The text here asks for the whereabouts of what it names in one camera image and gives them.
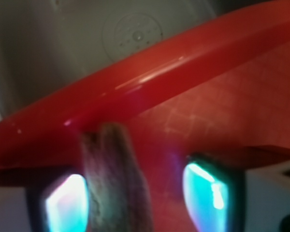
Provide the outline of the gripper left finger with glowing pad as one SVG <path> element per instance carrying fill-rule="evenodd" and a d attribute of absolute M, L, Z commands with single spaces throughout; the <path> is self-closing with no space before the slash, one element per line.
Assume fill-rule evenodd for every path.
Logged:
<path fill-rule="evenodd" d="M 30 168 L 26 198 L 33 232 L 84 232 L 89 202 L 85 178 L 69 166 Z"/>

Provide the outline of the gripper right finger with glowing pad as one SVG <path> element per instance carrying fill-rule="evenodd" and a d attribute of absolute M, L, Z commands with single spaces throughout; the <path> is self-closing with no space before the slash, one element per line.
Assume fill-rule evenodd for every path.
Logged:
<path fill-rule="evenodd" d="M 242 232 L 245 227 L 245 172 L 209 153 L 194 152 L 183 169 L 188 215 L 199 232 Z"/>

